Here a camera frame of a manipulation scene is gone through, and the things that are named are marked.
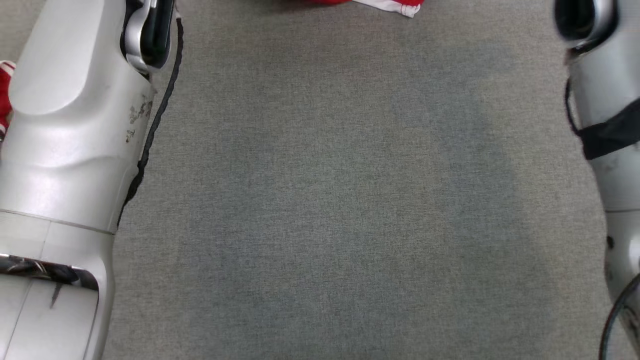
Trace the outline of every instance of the gray carpet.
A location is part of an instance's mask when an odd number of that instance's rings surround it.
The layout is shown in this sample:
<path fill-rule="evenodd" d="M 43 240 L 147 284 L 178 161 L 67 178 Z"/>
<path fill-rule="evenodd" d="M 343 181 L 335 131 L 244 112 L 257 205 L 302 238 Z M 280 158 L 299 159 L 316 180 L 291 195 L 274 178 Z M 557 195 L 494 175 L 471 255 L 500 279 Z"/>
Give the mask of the gray carpet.
<path fill-rule="evenodd" d="M 105 360 L 596 357 L 604 216 L 551 1 L 180 4 Z M 0 58 L 41 5 L 0 3 Z"/>

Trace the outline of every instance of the white stripe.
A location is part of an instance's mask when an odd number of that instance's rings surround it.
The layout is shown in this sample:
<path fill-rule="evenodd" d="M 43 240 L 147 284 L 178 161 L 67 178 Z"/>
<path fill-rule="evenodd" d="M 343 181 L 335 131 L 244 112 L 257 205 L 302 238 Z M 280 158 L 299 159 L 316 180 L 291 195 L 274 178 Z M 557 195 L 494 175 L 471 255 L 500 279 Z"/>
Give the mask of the white stripe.
<path fill-rule="evenodd" d="M 420 10 L 420 5 L 408 6 L 408 5 L 403 5 L 401 3 L 397 3 L 394 0 L 354 0 L 354 1 L 358 3 L 366 4 L 369 6 L 373 6 L 380 10 L 401 13 L 407 17 L 413 17 L 415 13 L 417 13 Z"/>
<path fill-rule="evenodd" d="M 9 61 L 2 61 L 0 63 L 0 69 L 2 69 L 4 72 L 9 74 L 9 76 L 13 76 L 13 70 L 15 69 L 15 65 L 13 66 L 14 67 L 12 67 L 12 63 Z"/>

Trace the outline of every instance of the robot forearm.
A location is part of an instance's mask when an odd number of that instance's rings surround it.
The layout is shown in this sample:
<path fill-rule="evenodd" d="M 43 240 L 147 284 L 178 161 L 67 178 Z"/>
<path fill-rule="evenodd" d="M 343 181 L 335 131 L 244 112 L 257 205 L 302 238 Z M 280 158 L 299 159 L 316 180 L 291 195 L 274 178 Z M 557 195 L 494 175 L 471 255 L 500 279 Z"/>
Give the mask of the robot forearm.
<path fill-rule="evenodd" d="M 557 0 L 556 22 L 569 43 L 584 154 L 607 217 L 605 278 L 612 299 L 640 272 L 640 1 Z M 640 297 L 623 323 L 640 355 Z"/>
<path fill-rule="evenodd" d="M 171 17 L 172 1 L 154 3 Z M 131 17 L 139 32 L 150 4 Z M 155 58 L 123 53 L 126 10 L 125 0 L 48 0 L 12 79 L 0 152 L 2 360 L 102 354 L 113 237 L 156 92 L 140 72 L 161 67 L 168 52 L 167 38 Z M 135 47 L 135 31 L 126 37 Z M 18 271 L 66 285 L 7 275 Z"/>

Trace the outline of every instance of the red cloth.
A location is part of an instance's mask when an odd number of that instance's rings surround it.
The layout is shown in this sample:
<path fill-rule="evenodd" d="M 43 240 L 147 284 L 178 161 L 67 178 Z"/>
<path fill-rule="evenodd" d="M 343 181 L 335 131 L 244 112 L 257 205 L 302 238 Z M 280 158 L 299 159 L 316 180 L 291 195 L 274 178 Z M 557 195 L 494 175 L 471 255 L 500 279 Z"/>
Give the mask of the red cloth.
<path fill-rule="evenodd" d="M 0 140 L 4 138 L 7 128 L 9 128 L 9 114 L 12 110 L 9 103 L 9 81 L 13 76 L 14 69 L 14 63 L 0 61 Z"/>
<path fill-rule="evenodd" d="M 346 3 L 351 0 L 311 0 L 318 4 L 335 5 Z M 398 12 L 407 17 L 413 17 L 418 11 L 424 0 L 355 0 L 369 6 L 386 10 L 388 12 Z"/>

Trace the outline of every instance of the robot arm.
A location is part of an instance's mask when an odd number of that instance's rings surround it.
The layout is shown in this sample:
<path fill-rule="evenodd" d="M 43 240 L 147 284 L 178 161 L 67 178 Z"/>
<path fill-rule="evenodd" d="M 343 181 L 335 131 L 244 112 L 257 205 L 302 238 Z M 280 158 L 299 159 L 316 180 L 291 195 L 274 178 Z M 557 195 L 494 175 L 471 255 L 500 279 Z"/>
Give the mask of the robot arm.
<path fill-rule="evenodd" d="M 42 9 L 12 79 L 0 152 L 1 360 L 102 354 L 113 238 L 141 179 L 149 73 L 167 60 L 172 11 L 173 0 Z"/>
<path fill-rule="evenodd" d="M 607 219 L 605 278 L 640 356 L 640 1 L 556 0 L 556 24 L 567 41 L 567 110 L 595 174 Z M 568 102 L 573 90 L 579 123 Z"/>

